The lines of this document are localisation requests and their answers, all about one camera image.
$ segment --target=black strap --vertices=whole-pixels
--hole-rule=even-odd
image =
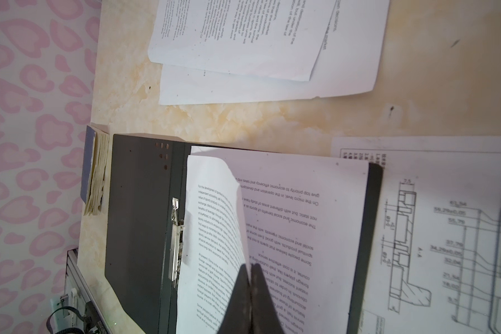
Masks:
[[[72,306],[63,306],[63,307],[60,307],[57,310],[55,310],[54,312],[52,312],[52,314],[46,320],[46,329],[50,332],[50,334],[54,334],[54,331],[52,330],[52,326],[50,326],[50,318],[54,315],[54,313],[56,313],[57,311],[60,311],[60,310],[71,311],[74,314],[76,314],[76,316],[78,317],[78,319],[80,319],[81,321],[85,322],[85,317],[83,317],[80,314],[80,311],[78,311],[77,309],[73,308]],[[84,332],[80,328],[71,327],[71,328],[67,328],[67,329],[64,329],[64,330],[60,330],[56,334],[84,334]]]

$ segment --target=white paper sheet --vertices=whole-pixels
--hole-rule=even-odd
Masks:
[[[385,168],[359,333],[501,334],[501,137],[339,137],[331,155]]]
[[[368,164],[193,146],[241,184],[249,256],[260,263],[285,333],[345,333]]]
[[[389,0],[338,0],[309,82],[164,65],[161,105],[280,101],[373,90]]]
[[[221,159],[188,157],[187,172],[176,333],[214,334],[248,263],[241,189]]]
[[[154,63],[307,81],[335,0],[160,0]]]

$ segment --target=pink patterned fabric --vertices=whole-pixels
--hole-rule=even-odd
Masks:
[[[46,332],[80,237],[99,0],[0,0],[0,333]]]

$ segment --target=marble tabletop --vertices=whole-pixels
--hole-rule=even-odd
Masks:
[[[335,136],[501,135],[501,0],[391,0],[371,92],[190,106],[158,105],[162,65],[147,56],[157,6],[102,1],[91,120],[111,134],[319,156]],[[108,165],[105,194],[109,177]],[[107,196],[82,218],[78,266],[113,333],[142,333],[104,277],[106,229]]]

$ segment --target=silver binder clip mechanism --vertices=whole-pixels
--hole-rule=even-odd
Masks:
[[[184,230],[184,225],[178,221],[178,198],[173,197],[173,211],[171,212],[171,221],[173,222],[173,231],[171,234],[171,271],[169,271],[170,279],[173,287],[176,287],[178,282],[178,273],[180,271],[180,260],[182,252],[181,237]]]

